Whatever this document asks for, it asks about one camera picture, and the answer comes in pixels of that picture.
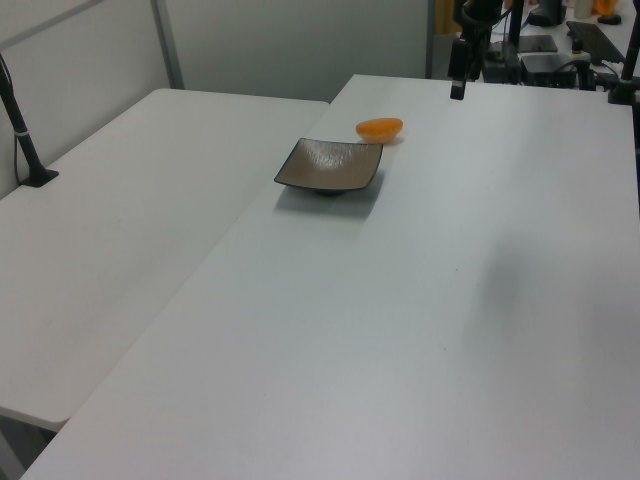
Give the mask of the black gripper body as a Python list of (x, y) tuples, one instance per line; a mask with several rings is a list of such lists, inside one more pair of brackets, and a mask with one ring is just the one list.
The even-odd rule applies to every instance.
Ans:
[(473, 48), (469, 41), (463, 38), (457, 38), (453, 41), (448, 67), (448, 76), (452, 80), (466, 80), (472, 53)]

